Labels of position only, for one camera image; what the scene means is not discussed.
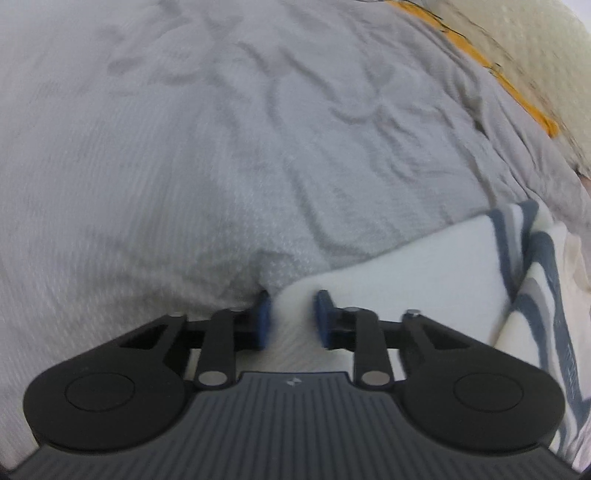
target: bed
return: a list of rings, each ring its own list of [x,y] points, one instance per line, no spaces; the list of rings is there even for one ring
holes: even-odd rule
[[[246,306],[528,198],[591,265],[591,199],[554,141],[390,4],[9,0],[0,16],[9,468],[35,448],[32,378],[165,312]]]

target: circular cap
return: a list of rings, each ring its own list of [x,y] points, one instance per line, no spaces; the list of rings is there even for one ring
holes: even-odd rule
[[[505,411],[515,407],[523,398],[519,384],[498,374],[470,374],[453,387],[456,398],[472,410]]]
[[[383,387],[390,382],[390,375],[379,370],[365,372],[361,376],[361,381],[370,387]]]
[[[228,376],[224,372],[209,370],[199,375],[198,380],[208,387],[219,387],[228,381]]]
[[[134,390],[134,383],[123,375],[96,373],[74,380],[66,388],[66,398],[81,410],[107,411],[126,404]]]

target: beige fabric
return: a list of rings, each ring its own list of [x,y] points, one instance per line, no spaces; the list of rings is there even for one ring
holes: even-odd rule
[[[591,176],[591,34],[583,23],[560,0],[437,0],[430,6],[560,123],[561,152]]]
[[[562,227],[565,233],[564,243],[555,243],[555,247],[564,317],[569,324],[569,331],[578,333],[571,336],[571,340],[579,365],[591,365],[591,351],[586,346],[591,338],[591,285],[581,255],[580,238],[569,233],[566,227]],[[579,371],[579,385],[583,398],[591,397],[591,377],[588,372],[587,375],[581,373]],[[591,417],[571,446],[572,455],[578,452],[573,459],[573,467],[577,470],[583,470],[591,463],[591,450],[579,448],[583,442],[588,442],[590,437]]]

